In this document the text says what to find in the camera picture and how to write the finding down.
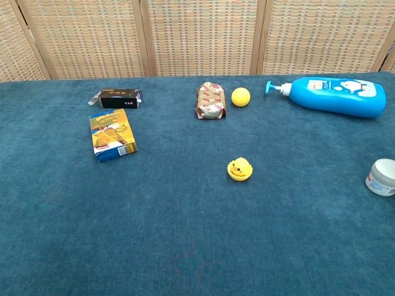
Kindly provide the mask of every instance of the rubber duck toy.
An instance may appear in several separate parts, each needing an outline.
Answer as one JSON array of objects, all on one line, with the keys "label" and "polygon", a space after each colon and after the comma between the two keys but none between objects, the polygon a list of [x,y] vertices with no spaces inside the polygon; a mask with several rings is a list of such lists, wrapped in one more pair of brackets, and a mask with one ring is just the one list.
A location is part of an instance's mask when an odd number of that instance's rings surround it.
[{"label": "rubber duck toy", "polygon": [[244,181],[252,175],[252,166],[245,158],[239,157],[228,164],[228,174],[236,181]]}]

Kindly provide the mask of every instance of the blue carpet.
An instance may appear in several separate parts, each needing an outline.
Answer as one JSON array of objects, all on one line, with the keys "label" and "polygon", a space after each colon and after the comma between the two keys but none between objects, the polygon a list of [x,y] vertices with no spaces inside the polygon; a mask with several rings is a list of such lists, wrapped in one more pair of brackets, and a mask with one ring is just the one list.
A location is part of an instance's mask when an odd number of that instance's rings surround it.
[{"label": "blue carpet", "polygon": [[[384,114],[264,97],[296,75],[1,83],[1,294],[395,295],[395,198],[364,184],[395,158],[395,76],[328,76],[381,83]],[[226,119],[196,119],[205,81],[225,88]],[[102,88],[143,103],[127,109],[139,151],[97,163],[87,101]]]}]

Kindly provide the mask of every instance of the yellow ball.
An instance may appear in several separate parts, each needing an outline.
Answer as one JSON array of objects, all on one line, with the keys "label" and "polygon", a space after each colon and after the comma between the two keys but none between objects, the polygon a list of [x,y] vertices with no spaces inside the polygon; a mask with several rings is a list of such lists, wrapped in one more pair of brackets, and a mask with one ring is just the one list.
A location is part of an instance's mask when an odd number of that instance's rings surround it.
[{"label": "yellow ball", "polygon": [[251,95],[246,88],[236,88],[232,92],[232,102],[238,107],[244,107],[249,103]]}]

